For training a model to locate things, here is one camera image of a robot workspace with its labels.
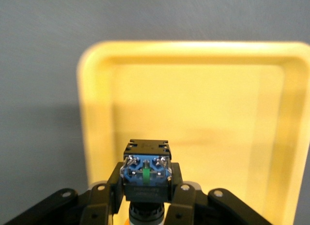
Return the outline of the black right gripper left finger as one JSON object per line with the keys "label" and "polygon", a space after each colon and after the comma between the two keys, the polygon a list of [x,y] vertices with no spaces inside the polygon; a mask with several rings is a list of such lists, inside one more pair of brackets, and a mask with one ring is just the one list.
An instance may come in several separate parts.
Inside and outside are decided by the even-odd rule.
{"label": "black right gripper left finger", "polygon": [[123,199],[118,162],[107,181],[95,182],[82,194],[60,189],[4,225],[113,225]]}

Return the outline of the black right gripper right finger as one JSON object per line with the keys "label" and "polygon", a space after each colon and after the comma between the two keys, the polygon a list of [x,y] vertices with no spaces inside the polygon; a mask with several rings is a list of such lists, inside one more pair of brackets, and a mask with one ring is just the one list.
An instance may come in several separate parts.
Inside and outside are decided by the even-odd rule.
{"label": "black right gripper right finger", "polygon": [[199,184],[183,181],[178,163],[171,167],[166,225],[272,225],[229,190],[215,188],[205,194]]}

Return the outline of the dark grey table cover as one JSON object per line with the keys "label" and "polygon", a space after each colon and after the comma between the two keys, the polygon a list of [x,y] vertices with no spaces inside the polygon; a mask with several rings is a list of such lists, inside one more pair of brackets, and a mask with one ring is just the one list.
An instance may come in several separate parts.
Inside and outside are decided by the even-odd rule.
{"label": "dark grey table cover", "polygon": [[76,67],[108,40],[310,44],[310,0],[0,0],[0,225],[86,190]]}

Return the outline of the yellow push button switch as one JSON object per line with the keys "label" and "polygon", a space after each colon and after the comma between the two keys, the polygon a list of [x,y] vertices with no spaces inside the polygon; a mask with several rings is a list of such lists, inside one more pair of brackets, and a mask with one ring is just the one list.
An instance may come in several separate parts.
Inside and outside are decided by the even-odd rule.
{"label": "yellow push button switch", "polygon": [[171,152],[166,140],[131,139],[120,168],[129,225],[163,225],[171,198]]}

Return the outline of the yellow plastic tray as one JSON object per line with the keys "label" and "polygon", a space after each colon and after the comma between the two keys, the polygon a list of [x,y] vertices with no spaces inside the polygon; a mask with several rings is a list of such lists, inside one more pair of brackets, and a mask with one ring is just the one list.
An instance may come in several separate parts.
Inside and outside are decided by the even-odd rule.
{"label": "yellow plastic tray", "polygon": [[167,140],[182,176],[293,225],[310,144],[310,45],[103,42],[77,66],[89,184],[130,139]]}

